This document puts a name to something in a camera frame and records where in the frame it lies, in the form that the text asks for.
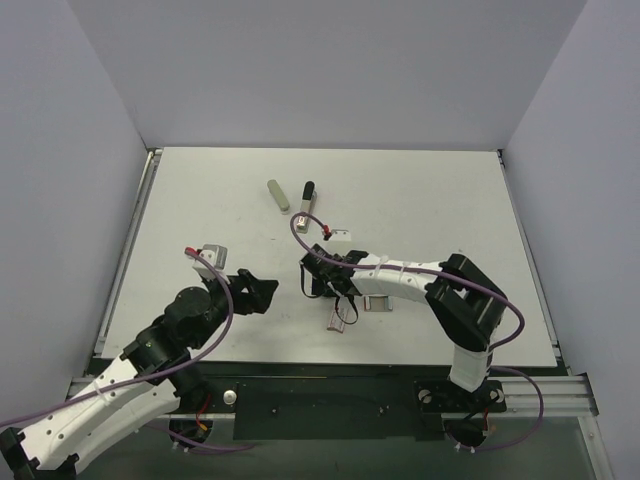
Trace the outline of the large black beige stapler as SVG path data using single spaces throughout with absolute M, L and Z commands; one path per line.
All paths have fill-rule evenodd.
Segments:
M 304 185 L 301 197 L 300 212 L 303 212 L 303 215 L 298 215 L 295 222 L 295 229 L 298 233 L 304 234 L 308 232 L 309 214 L 313 212 L 316 197 L 315 183 L 309 180 Z

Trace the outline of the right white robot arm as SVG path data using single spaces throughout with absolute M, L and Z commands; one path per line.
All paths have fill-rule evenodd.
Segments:
M 314 281 L 337 298 L 387 296 L 427 305 L 454 344 L 446 394 L 468 409 L 483 395 L 491 343 L 506 305 L 503 292 L 467 257 L 436 263 L 388 260 L 366 251 L 330 253 L 315 244 L 300 261 Z

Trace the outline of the red white staple box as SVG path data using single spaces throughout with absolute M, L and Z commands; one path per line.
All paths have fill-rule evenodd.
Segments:
M 329 332 L 343 334 L 346 328 L 344 320 L 347 319 L 348 316 L 348 311 L 344 307 L 339 307 L 337 310 L 334 310 L 330 314 L 326 330 Z

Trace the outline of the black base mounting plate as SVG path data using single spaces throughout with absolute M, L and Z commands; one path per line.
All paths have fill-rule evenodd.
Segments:
M 506 410 L 500 382 L 469 393 L 444 366 L 206 361 L 199 370 L 207 392 L 183 401 L 170 424 L 229 420 L 242 441 L 441 440 L 457 420 L 481 429 L 485 413 Z

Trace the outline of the aluminium frame rail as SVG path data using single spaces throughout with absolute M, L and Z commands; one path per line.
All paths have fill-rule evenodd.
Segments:
M 97 338 L 87 362 L 88 365 L 94 358 L 100 358 L 104 350 L 104 345 L 106 344 L 109 334 L 111 322 L 135 245 L 136 237 L 144 216 L 144 211 L 154 183 L 158 165 L 161 161 L 163 148 L 149 149 L 147 153 L 147 159 L 137 188 L 132 216 L 118 257 L 115 275 L 111 283 Z M 87 372 L 88 365 L 85 367 L 84 372 Z

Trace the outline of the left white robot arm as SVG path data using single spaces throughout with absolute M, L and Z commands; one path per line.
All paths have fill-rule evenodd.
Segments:
M 1 434 L 16 479 L 73 479 L 99 455 L 155 418 L 200 408 L 208 388 L 193 351 L 230 313 L 263 314 L 279 286 L 248 270 L 181 290 L 164 312 L 64 408 Z

